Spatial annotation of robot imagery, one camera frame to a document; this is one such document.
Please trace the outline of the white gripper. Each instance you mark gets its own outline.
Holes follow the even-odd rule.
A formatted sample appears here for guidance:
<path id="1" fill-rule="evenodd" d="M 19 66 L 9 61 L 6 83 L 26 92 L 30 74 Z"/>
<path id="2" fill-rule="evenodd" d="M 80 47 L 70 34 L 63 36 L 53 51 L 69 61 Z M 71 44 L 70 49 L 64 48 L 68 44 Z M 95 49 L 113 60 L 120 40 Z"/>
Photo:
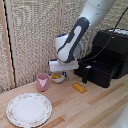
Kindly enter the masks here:
<path id="1" fill-rule="evenodd" d="M 79 67 L 77 61 L 71 61 L 70 63 L 60 63 L 58 59 L 53 59 L 48 62 L 51 72 L 63 71 L 63 75 L 68 77 L 67 70 L 77 69 Z"/>

